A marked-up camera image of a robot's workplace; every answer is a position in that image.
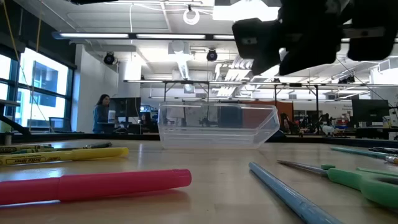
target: table surface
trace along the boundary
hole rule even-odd
[[[85,146],[101,140],[55,142]],[[1,223],[302,223],[249,171],[257,162],[281,181],[343,223],[398,223],[398,212],[366,200],[359,191],[330,182],[277,159],[398,172],[398,166],[372,157],[330,150],[327,144],[266,143],[260,149],[162,149],[158,141],[111,141],[128,147],[127,158],[0,167],[0,181],[132,170],[190,169],[188,187],[128,197],[82,202],[42,202],[0,206]]]

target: blue pen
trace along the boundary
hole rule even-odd
[[[249,163],[250,169],[278,195],[305,223],[308,224],[342,224],[337,218],[329,215],[310,200],[284,184],[271,173],[256,164]]]

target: plastic box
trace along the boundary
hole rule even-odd
[[[166,149],[257,149],[279,130],[279,119],[271,105],[164,102],[158,125]]]

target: green scissors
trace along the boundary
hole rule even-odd
[[[298,162],[278,161],[327,176],[331,181],[360,190],[367,199],[380,205],[398,208],[398,173],[357,167],[355,171],[336,169],[334,165],[321,167]]]

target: woman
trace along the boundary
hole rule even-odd
[[[94,108],[94,129],[95,134],[103,134],[104,126],[98,123],[108,122],[109,96],[102,94]]]

